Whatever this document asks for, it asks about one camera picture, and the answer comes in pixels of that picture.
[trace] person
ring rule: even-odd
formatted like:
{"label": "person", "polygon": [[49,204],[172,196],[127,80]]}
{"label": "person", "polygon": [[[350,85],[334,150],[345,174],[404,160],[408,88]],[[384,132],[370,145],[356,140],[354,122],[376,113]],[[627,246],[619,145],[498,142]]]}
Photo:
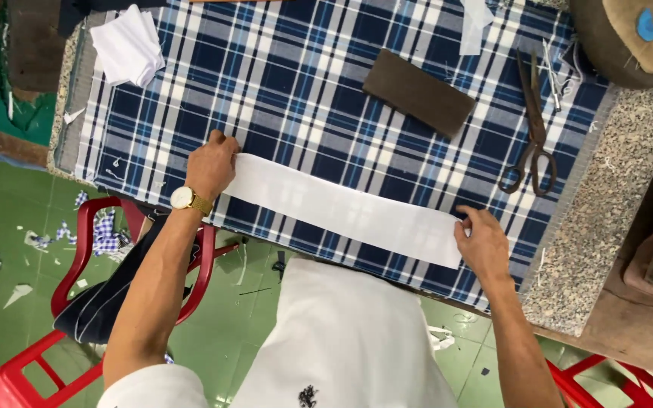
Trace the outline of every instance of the person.
{"label": "person", "polygon": [[[185,185],[214,200],[240,148],[220,131],[190,154]],[[508,407],[561,407],[508,273],[508,239],[487,211],[458,206],[465,262],[491,304],[498,375]],[[205,407],[198,376],[167,365],[200,210],[173,210],[137,271],[104,356],[98,408]],[[465,229],[472,229],[466,236]],[[231,403],[238,406],[457,406],[435,362],[419,298],[366,273],[289,260],[277,323]]]}

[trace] rusty scissors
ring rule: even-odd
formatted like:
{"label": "rusty scissors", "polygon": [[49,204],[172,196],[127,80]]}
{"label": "rusty scissors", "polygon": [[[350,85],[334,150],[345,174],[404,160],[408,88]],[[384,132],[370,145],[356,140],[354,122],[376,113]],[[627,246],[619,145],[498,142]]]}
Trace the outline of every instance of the rusty scissors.
{"label": "rusty scissors", "polygon": [[[531,156],[531,181],[533,183],[533,192],[536,196],[540,197],[548,194],[550,190],[553,190],[554,184],[556,183],[556,158],[543,149],[543,144],[546,143],[546,126],[543,124],[543,117],[540,115],[540,94],[538,93],[537,88],[538,65],[536,63],[535,52],[531,55],[531,82],[529,82],[528,74],[525,72],[524,62],[520,58],[520,49],[517,50],[517,60],[518,73],[520,74],[520,82],[523,88],[523,96],[525,98],[525,108],[528,112],[528,135],[530,142],[528,143],[525,152],[520,156],[518,163],[503,171],[498,182],[498,188],[508,194],[517,191],[521,185],[521,181],[525,177],[525,163],[528,162],[528,156]],[[538,158],[541,156],[548,159],[549,169],[551,171],[551,180],[549,181],[549,186],[545,190],[540,189],[540,181],[542,178],[538,171]],[[510,182],[509,176],[511,173],[517,173],[518,180],[512,184],[508,184]]]}

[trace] red plastic chair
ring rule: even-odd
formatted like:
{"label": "red plastic chair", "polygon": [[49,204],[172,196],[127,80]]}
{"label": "red plastic chair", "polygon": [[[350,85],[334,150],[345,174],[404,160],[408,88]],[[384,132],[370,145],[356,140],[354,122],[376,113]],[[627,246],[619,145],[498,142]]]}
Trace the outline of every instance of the red plastic chair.
{"label": "red plastic chair", "polygon": [[[71,302],[67,299],[68,293],[74,286],[77,278],[87,266],[92,254],[93,244],[93,220],[98,210],[107,207],[122,207],[128,227],[134,239],[140,233],[144,216],[127,200],[116,197],[96,198],[86,201],[77,212],[77,250],[75,260],[65,278],[57,286],[51,300],[52,316],[56,317]],[[188,272],[200,265],[197,281],[186,301],[181,308],[176,324],[181,323],[190,316],[203,299],[203,295],[210,281],[210,274],[213,271],[213,259],[228,253],[236,248],[238,244],[215,248],[216,227],[202,224],[203,228],[198,231],[197,237],[201,244],[201,251],[196,255],[195,260],[189,265]],[[54,330],[50,334],[29,346],[26,350],[0,366],[0,407],[1,408],[55,408],[72,398],[75,394],[85,389],[87,385],[94,382],[102,375],[102,361],[87,370],[72,383],[65,384],[49,363],[42,357],[44,351],[63,339],[65,334]],[[37,362],[44,372],[50,376],[57,386],[57,392],[49,398],[44,398],[27,380],[22,370],[25,366]]]}
{"label": "red plastic chair", "polygon": [[[581,408],[603,408],[603,405],[596,401],[596,399],[583,389],[583,387],[581,387],[581,385],[579,385],[579,383],[577,383],[573,378],[585,370],[600,364],[605,359],[607,358],[604,356],[594,354],[567,369],[559,369],[557,366],[553,365],[553,363],[546,360],[551,375],[553,376],[556,385],[558,385],[558,389],[563,393],[565,401],[569,407],[573,408],[573,402],[575,402]],[[624,383],[621,385],[621,390],[624,391],[624,394],[628,395],[633,401],[628,408],[653,408],[653,397],[649,395],[647,389],[644,387],[644,385],[647,385],[653,389],[653,376],[645,369],[641,369],[637,366],[632,366],[622,362],[617,363],[626,368],[639,381],[639,384],[637,384],[626,378]]]}

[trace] gold mesh watch strap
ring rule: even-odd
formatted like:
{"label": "gold mesh watch strap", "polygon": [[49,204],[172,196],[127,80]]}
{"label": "gold mesh watch strap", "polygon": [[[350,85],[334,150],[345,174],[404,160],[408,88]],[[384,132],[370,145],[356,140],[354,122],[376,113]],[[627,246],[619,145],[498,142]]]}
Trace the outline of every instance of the gold mesh watch strap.
{"label": "gold mesh watch strap", "polygon": [[189,207],[199,210],[200,212],[203,213],[204,216],[207,216],[208,214],[210,214],[210,211],[213,210],[213,203],[211,201],[207,201],[206,199],[202,199],[201,197],[198,197],[198,195],[194,194],[193,202],[191,202],[191,205]]}

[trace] green fabric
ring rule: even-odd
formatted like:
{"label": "green fabric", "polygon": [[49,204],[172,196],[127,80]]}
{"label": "green fabric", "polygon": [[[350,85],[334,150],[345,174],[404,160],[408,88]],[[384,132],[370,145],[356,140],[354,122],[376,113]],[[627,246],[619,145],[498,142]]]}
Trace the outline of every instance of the green fabric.
{"label": "green fabric", "polygon": [[2,41],[5,23],[6,5],[0,12],[0,131],[32,143],[49,146],[54,106],[57,103],[56,94],[41,94],[32,103],[17,100],[12,95],[12,120],[9,119],[9,96],[12,87],[7,79],[9,66]]}

